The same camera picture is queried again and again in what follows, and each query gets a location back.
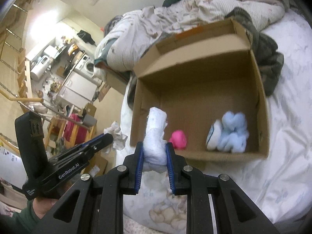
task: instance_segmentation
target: human hand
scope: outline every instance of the human hand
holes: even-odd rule
[[[42,219],[56,202],[57,199],[35,198],[32,202],[32,208],[34,209],[36,216]]]

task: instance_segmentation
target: small cardboard box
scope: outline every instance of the small cardboard box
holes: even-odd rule
[[[138,76],[130,144],[145,134],[149,109],[167,113],[164,139],[181,129],[188,144],[176,153],[203,161],[267,158],[266,99],[246,29],[232,19],[200,26],[157,43],[134,67]],[[206,137],[227,111],[243,112],[250,136],[244,153],[206,150]]]

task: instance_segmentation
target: cardboard box flap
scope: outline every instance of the cardboard box flap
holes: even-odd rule
[[[246,29],[232,19],[193,28],[156,45],[135,65],[140,78],[178,63],[250,49]]]

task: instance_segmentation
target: light blue plush toy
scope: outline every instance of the light blue plush toy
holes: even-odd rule
[[[226,112],[220,120],[216,120],[211,126],[206,139],[207,150],[242,153],[246,149],[246,141],[249,137],[247,121],[243,113]]]

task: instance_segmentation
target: washing machine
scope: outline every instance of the washing machine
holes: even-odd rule
[[[102,84],[102,80],[93,77],[93,68],[94,68],[93,59],[90,56],[88,56],[88,54],[84,54],[80,59],[80,61],[75,66],[74,71],[77,74],[88,79],[90,82],[96,84],[97,86],[100,86]]]

